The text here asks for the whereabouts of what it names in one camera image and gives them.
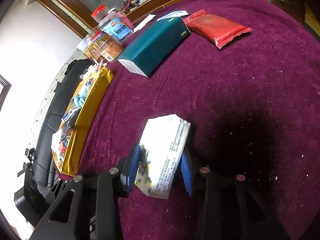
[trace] white wall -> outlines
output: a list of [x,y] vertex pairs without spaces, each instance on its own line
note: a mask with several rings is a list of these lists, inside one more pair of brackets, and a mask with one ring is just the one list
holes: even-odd
[[0,209],[23,235],[13,201],[30,129],[44,96],[80,38],[39,3],[16,0],[0,23],[0,74],[12,84],[0,111]]

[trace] food label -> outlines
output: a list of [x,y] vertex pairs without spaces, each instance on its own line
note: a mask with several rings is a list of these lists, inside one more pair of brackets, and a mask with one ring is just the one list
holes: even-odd
[[113,61],[123,51],[122,46],[116,43],[113,39],[109,39],[105,44],[103,44],[101,49],[100,54],[109,62]]
[[112,33],[119,40],[130,33],[130,28],[125,24],[123,20],[120,19],[120,17],[117,17],[114,20],[110,21],[106,26],[103,27],[103,30],[106,33]]

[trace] window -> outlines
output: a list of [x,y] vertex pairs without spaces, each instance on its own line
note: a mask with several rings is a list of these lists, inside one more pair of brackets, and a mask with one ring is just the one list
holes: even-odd
[[10,87],[11,84],[0,75],[0,110]]

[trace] red jar lid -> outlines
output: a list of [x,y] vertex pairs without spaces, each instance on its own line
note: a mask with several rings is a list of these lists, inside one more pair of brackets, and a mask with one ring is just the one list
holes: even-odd
[[92,18],[96,17],[97,14],[101,11],[103,11],[106,8],[104,4],[102,4],[100,7],[98,7],[91,15]]
[[96,34],[93,35],[90,40],[93,41],[93,40],[94,40],[95,38],[97,38],[101,33],[102,33],[102,31],[97,31]]

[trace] blue label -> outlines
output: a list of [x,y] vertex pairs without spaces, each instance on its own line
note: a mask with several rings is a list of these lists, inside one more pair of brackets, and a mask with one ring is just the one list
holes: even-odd
[[130,33],[130,28],[120,19],[115,18],[103,27],[106,33],[112,33],[116,38],[121,40],[124,36]]

